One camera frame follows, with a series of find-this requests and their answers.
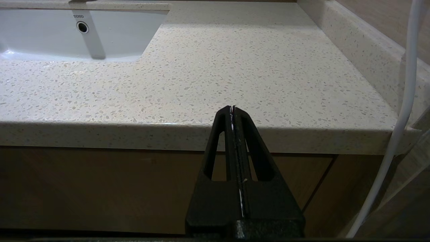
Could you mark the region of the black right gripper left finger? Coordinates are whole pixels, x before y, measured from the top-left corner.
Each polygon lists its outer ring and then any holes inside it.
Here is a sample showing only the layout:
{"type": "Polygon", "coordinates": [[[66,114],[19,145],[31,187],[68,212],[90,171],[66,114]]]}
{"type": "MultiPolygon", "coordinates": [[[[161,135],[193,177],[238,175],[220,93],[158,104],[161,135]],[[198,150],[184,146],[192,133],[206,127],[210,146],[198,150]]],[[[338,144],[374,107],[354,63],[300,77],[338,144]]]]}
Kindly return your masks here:
{"type": "Polygon", "coordinates": [[[235,145],[233,108],[225,106],[214,119],[202,167],[186,216],[188,236],[229,236],[232,224],[242,218],[240,172],[235,145]],[[226,181],[214,181],[213,170],[219,136],[224,133],[226,181]]]}

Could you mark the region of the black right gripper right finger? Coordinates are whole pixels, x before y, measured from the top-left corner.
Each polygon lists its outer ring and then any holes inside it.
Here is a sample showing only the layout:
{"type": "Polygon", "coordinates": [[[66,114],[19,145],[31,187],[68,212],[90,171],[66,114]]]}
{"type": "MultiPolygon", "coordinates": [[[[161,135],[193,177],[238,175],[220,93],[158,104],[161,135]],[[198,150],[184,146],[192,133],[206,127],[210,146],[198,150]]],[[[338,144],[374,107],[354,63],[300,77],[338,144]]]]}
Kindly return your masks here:
{"type": "Polygon", "coordinates": [[[232,108],[241,217],[235,236],[304,236],[304,216],[250,116],[232,108]]]}

